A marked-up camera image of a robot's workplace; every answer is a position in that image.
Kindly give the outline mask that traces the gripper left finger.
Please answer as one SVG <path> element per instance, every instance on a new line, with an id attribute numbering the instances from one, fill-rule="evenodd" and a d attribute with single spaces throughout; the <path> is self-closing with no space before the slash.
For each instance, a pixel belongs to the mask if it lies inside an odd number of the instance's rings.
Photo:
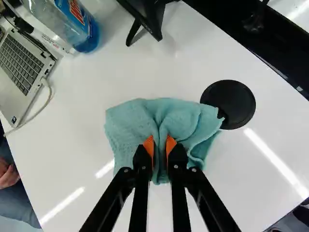
<path id="1" fill-rule="evenodd" d="M 153 174 L 154 139 L 149 136 L 138 145 L 133 168 L 122 167 L 80 228 L 81 232 L 111 232 L 126 199 L 134 192 L 128 230 L 147 231 L 149 184 Z"/>

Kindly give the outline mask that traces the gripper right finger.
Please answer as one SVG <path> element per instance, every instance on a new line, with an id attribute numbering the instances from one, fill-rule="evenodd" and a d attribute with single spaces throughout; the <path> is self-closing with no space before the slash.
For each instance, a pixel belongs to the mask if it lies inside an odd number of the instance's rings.
<path id="1" fill-rule="evenodd" d="M 171 136 L 166 140 L 167 173 L 172 190 L 173 230 L 190 232 L 191 223 L 185 191 L 191 194 L 210 232 L 239 232 L 222 200 L 197 166 L 187 168 L 184 146 Z"/>

